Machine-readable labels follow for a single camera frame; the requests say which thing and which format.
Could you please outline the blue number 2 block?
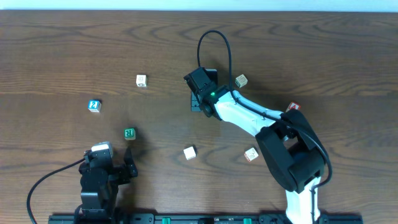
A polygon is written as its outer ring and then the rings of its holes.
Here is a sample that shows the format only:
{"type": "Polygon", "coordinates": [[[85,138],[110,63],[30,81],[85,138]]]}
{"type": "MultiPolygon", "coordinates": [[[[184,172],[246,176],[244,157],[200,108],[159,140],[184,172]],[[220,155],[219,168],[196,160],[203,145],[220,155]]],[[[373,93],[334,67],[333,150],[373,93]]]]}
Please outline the blue number 2 block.
{"type": "Polygon", "coordinates": [[[90,100],[88,102],[88,109],[91,112],[99,113],[101,110],[101,102],[99,100],[90,100]]]}

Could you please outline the red letter A block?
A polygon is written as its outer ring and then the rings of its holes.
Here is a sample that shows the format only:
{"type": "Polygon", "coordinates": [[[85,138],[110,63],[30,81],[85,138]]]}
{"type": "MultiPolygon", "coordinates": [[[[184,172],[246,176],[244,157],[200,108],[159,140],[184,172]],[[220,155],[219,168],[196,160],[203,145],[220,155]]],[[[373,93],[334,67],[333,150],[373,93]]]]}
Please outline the red letter A block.
{"type": "Polygon", "coordinates": [[[299,110],[301,108],[301,106],[296,103],[296,102],[291,102],[288,106],[288,108],[286,109],[286,111],[290,111],[290,110],[299,110]]]}

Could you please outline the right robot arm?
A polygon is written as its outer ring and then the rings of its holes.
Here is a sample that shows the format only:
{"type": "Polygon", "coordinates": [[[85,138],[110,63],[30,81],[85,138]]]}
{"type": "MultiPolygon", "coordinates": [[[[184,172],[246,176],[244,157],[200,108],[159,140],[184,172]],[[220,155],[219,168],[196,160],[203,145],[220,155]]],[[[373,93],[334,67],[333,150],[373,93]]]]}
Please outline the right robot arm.
{"type": "Polygon", "coordinates": [[[328,183],[333,170],[304,115],[295,109],[281,112],[260,106],[230,86],[218,86],[210,78],[215,73],[198,67],[184,76],[202,112],[254,136],[270,173],[286,191],[289,221],[316,223],[318,188],[328,183]]]}

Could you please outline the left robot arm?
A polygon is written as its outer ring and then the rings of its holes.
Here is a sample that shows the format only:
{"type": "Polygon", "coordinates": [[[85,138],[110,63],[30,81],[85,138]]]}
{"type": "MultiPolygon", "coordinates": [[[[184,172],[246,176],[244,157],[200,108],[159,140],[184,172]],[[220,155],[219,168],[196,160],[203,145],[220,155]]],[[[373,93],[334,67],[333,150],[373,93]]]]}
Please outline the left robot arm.
{"type": "Polygon", "coordinates": [[[113,164],[109,149],[86,151],[79,173],[83,218],[95,221],[115,218],[119,186],[138,175],[130,148],[124,153],[124,163],[118,166],[113,164]]]}

